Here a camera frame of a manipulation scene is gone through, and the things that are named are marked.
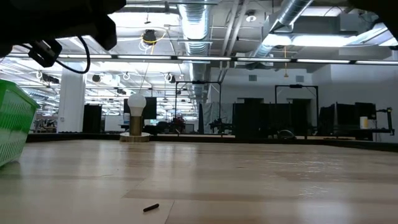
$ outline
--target white light bulb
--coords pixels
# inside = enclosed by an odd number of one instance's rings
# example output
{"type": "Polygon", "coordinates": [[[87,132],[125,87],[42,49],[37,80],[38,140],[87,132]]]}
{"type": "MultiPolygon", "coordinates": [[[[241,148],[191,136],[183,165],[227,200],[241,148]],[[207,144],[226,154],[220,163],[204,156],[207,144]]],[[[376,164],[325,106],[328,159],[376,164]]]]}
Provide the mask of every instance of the white light bulb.
{"type": "Polygon", "coordinates": [[[147,105],[147,100],[139,93],[133,94],[127,101],[131,116],[141,116],[142,110],[147,105]]]}

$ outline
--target black metal frame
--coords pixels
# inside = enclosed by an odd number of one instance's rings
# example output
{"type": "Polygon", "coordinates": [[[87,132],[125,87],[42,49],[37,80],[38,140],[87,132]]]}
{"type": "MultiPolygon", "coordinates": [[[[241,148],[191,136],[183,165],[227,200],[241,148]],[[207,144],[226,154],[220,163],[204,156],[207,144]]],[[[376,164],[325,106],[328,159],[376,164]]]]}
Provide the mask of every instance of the black metal frame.
{"type": "Polygon", "coordinates": [[[218,106],[219,106],[219,110],[218,110],[218,118],[221,120],[221,82],[206,82],[206,81],[176,81],[175,82],[175,102],[174,102],[174,118],[177,118],[177,92],[178,92],[178,84],[179,83],[191,83],[191,84],[218,84],[218,86],[220,87],[220,91],[219,91],[219,95],[220,95],[220,100],[218,101],[218,106]]]}
{"type": "Polygon", "coordinates": [[[278,87],[289,87],[289,88],[314,88],[316,91],[316,99],[317,99],[317,127],[319,128],[319,94],[318,94],[318,86],[315,85],[276,85],[275,86],[275,104],[278,104],[278,95],[277,90],[278,87]]]}

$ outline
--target green plastic basket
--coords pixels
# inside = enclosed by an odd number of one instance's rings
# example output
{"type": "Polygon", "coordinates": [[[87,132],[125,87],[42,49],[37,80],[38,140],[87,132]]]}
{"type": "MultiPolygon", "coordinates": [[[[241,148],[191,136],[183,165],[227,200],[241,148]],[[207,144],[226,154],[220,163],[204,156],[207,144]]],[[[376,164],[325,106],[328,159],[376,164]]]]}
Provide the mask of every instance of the green plastic basket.
{"type": "Polygon", "coordinates": [[[0,166],[21,156],[37,108],[15,83],[0,80],[0,166]]]}

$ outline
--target wooden floor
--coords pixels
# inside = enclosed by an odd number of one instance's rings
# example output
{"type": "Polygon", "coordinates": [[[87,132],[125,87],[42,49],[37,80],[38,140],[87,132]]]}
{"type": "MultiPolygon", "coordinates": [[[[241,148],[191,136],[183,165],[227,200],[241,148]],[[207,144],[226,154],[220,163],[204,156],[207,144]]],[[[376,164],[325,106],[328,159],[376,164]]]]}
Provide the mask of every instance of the wooden floor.
{"type": "Polygon", "coordinates": [[[388,224],[397,211],[390,152],[64,141],[27,144],[0,169],[1,224],[388,224]]]}

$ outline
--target white wall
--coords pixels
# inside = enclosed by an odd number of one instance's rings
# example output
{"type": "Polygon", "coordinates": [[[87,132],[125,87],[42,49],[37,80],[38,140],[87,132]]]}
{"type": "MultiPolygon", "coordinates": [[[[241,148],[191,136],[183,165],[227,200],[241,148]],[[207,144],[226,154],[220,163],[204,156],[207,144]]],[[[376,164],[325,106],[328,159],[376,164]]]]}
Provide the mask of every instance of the white wall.
{"type": "MultiPolygon", "coordinates": [[[[313,74],[320,88],[320,105],[332,103],[375,103],[376,108],[392,107],[393,128],[398,128],[398,67],[327,65],[313,74]]],[[[387,128],[387,115],[377,114],[379,128],[387,128]]],[[[398,142],[398,136],[380,134],[382,142],[398,142]]]]}

